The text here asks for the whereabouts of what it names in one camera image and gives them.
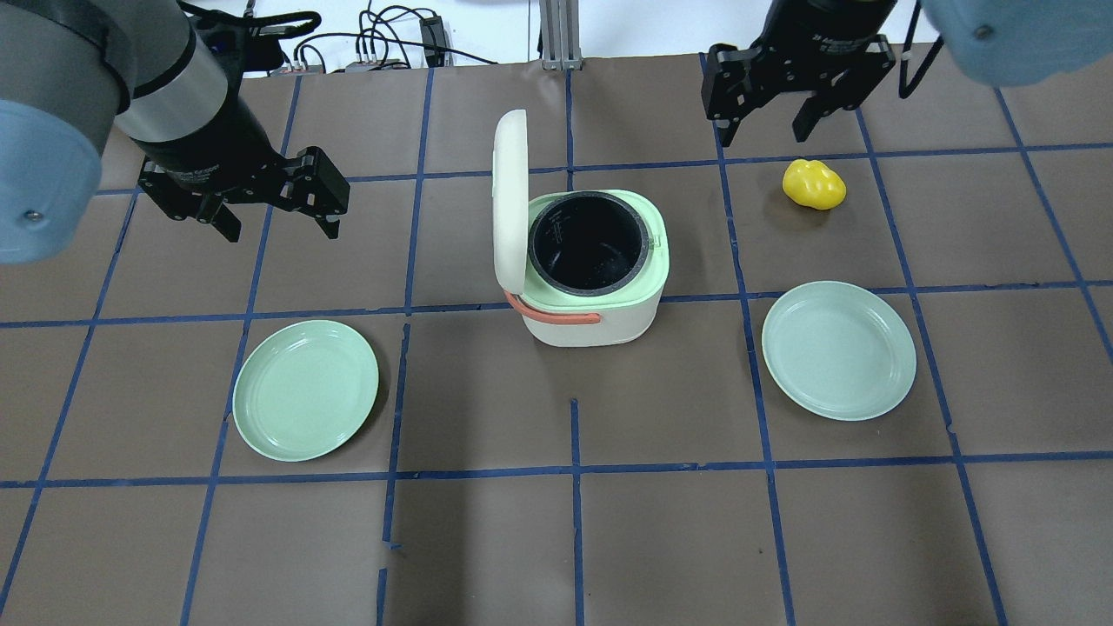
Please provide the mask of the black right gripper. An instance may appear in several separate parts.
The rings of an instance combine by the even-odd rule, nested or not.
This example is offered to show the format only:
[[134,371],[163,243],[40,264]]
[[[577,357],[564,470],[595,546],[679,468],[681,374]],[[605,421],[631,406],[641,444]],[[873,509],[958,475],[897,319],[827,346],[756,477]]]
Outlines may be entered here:
[[796,141],[838,110],[858,110],[896,63],[880,28],[894,1],[775,1],[756,47],[709,48],[703,109],[720,146],[782,91],[814,90],[792,119]]

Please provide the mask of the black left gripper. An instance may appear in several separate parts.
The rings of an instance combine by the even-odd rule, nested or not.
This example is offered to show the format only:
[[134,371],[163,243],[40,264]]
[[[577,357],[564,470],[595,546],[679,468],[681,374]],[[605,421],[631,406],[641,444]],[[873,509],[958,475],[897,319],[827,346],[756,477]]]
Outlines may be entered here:
[[339,238],[349,182],[321,147],[283,158],[239,95],[229,96],[195,133],[137,145],[144,153],[139,187],[170,219],[194,219],[237,243],[242,223],[228,205],[270,203],[311,217],[327,238]]

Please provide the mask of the green plate near right arm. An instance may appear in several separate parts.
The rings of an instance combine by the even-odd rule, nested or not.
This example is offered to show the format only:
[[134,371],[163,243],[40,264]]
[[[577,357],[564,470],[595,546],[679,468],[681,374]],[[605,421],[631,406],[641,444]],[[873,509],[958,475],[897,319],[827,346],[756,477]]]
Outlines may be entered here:
[[817,281],[776,299],[762,329],[764,364],[795,404],[859,423],[902,404],[917,374],[910,329],[870,290]]

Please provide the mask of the green plate near left arm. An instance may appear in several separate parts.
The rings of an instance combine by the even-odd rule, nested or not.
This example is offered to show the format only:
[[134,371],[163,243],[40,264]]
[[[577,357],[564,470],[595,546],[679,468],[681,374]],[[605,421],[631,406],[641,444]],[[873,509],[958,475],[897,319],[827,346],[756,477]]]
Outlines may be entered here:
[[301,463],[356,436],[378,387],[380,364],[370,341],[349,325],[311,317],[253,349],[236,376],[232,415],[256,453]]

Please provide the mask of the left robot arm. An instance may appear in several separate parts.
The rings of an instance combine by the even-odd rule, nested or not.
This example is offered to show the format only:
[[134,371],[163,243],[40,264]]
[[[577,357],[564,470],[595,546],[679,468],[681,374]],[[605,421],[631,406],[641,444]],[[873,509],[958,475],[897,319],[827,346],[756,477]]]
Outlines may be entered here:
[[4,1],[1,250],[4,264],[71,243],[101,183],[112,130],[141,151],[137,186],[170,219],[240,237],[235,203],[308,216],[335,239],[349,183],[322,148],[286,157],[240,96],[277,69],[311,10],[258,17],[187,1]]

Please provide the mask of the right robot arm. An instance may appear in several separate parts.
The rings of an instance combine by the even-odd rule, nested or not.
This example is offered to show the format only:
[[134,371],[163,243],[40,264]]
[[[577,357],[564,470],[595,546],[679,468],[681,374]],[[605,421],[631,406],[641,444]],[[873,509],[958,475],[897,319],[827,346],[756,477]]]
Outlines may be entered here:
[[804,94],[795,139],[838,110],[858,110],[892,71],[910,97],[943,49],[977,84],[1040,84],[1109,56],[1109,1],[917,1],[902,51],[881,33],[893,1],[775,1],[747,49],[709,48],[701,82],[706,117],[721,145],[782,94]]

